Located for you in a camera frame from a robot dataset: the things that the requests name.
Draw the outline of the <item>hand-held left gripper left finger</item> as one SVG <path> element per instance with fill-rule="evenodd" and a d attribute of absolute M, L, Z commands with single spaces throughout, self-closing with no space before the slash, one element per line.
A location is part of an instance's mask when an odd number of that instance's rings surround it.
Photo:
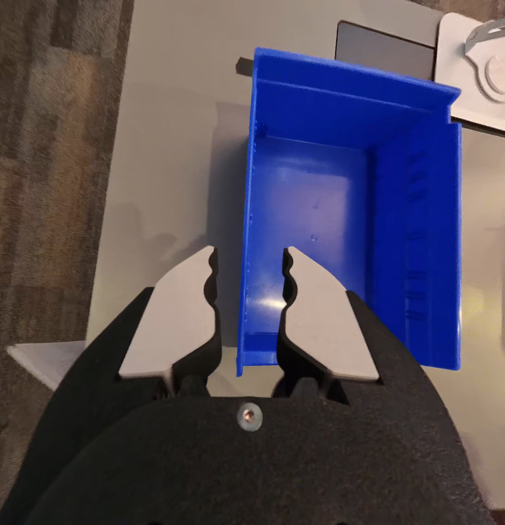
<path fill-rule="evenodd" d="M 187 377 L 207 384 L 222 359 L 217 275 L 217 249 L 207 246 L 158 280 L 119 368 L 122 379 L 159 377 L 172 396 Z"/>

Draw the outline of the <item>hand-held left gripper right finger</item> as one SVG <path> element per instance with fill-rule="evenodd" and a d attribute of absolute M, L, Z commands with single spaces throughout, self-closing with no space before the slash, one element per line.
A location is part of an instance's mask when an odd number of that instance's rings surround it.
<path fill-rule="evenodd" d="M 294 246 L 283 250 L 285 306 L 276 357 L 283 371 L 276 397 L 291 397 L 311 382 L 318 395 L 346 400 L 342 381 L 378 383 L 380 374 L 350 299 L 328 270 Z"/>

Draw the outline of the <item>plain blue plastic bin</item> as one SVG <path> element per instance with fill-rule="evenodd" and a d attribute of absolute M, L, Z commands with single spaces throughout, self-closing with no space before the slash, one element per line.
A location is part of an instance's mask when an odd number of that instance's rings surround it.
<path fill-rule="evenodd" d="M 252 65 L 237 376 L 275 365 L 282 254 L 365 301 L 420 365 L 461 368 L 460 89 L 258 47 Z"/>

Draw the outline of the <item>white flat panel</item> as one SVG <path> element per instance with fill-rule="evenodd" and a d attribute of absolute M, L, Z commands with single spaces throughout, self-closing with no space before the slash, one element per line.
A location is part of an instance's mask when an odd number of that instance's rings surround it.
<path fill-rule="evenodd" d="M 6 348 L 7 354 L 28 373 L 55 392 L 85 351 L 85 341 L 23 343 Z"/>

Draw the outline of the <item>dark desk pad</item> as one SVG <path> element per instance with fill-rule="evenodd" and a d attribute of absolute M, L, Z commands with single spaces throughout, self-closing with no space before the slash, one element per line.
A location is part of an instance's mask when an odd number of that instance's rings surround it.
<path fill-rule="evenodd" d="M 355 23 L 340 21 L 335 60 L 433 81 L 435 49 Z"/>

